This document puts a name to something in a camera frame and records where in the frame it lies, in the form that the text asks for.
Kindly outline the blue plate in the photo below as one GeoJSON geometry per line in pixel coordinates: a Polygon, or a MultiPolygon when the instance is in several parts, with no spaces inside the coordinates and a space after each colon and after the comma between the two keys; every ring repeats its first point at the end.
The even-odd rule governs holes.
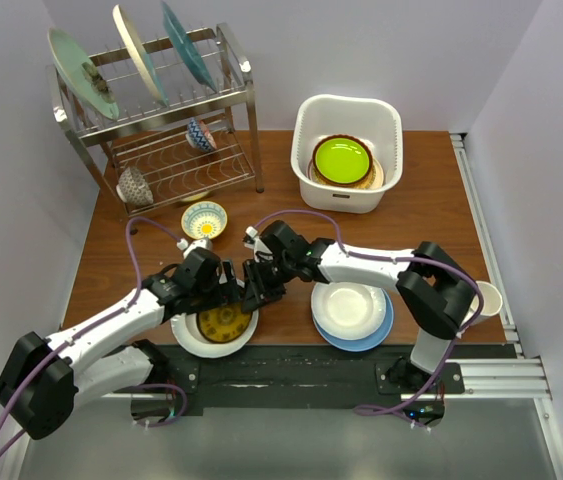
{"type": "Polygon", "coordinates": [[[383,292],[386,302],[386,312],[379,327],[370,335],[358,340],[344,340],[339,337],[327,333],[317,321],[315,316],[312,316],[314,326],[323,339],[330,345],[337,349],[359,353],[371,350],[379,346],[390,334],[394,324],[394,308],[392,300],[386,292],[383,292]]]}

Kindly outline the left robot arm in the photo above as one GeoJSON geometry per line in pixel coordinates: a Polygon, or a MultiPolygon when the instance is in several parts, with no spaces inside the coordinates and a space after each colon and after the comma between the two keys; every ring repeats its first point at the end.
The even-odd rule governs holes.
{"type": "Polygon", "coordinates": [[[239,306],[244,294],[230,260],[196,247],[77,326],[20,337],[0,374],[0,404],[32,439],[43,439],[71,415],[82,393],[77,378],[104,355],[177,315],[239,306]]]}

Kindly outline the white scalloped plate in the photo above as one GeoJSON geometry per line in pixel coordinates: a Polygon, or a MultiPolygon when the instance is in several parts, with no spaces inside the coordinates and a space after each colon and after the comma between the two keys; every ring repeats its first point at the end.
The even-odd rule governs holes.
{"type": "Polygon", "coordinates": [[[197,315],[181,314],[170,320],[172,333],[178,344],[188,353],[201,358],[216,359],[232,355],[244,347],[256,331],[259,311],[252,312],[252,319],[245,332],[237,339],[223,344],[211,343],[203,338],[197,327],[197,315]]]}
{"type": "Polygon", "coordinates": [[[343,341],[366,339],[392,318],[389,298],[380,288],[351,282],[317,284],[311,312],[321,331],[343,341]]]}

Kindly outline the yellow black patterned plate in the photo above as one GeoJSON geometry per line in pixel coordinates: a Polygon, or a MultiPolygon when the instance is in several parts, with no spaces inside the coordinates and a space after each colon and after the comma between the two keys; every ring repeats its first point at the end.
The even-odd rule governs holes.
{"type": "Polygon", "coordinates": [[[228,343],[240,337],[252,319],[243,313],[238,303],[217,307],[197,315],[197,327],[203,338],[211,343],[228,343]]]}

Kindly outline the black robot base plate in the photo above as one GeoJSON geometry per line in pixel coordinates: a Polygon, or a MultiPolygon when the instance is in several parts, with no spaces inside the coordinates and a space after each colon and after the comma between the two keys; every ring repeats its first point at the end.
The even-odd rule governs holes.
{"type": "Polygon", "coordinates": [[[417,406],[437,409],[443,395],[465,390],[458,363],[447,363],[438,375],[425,373],[400,346],[351,353],[325,345],[254,345],[218,359],[199,358],[179,346],[155,350],[160,362],[148,377],[149,389],[125,390],[135,420],[163,421],[179,407],[188,416],[210,408],[390,408],[418,391],[424,397],[417,406]]]}

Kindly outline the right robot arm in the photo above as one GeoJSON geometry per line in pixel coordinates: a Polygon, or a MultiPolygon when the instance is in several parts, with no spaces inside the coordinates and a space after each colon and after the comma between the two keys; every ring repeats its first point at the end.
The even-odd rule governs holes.
{"type": "Polygon", "coordinates": [[[279,301],[294,279],[398,293],[419,332],[409,358],[393,367],[392,381],[416,396],[441,382],[441,370],[459,335],[485,307],[477,282],[433,242],[389,251],[357,248],[340,238],[307,241],[276,220],[265,228],[249,227],[244,243],[254,254],[243,264],[245,312],[279,301]]]}

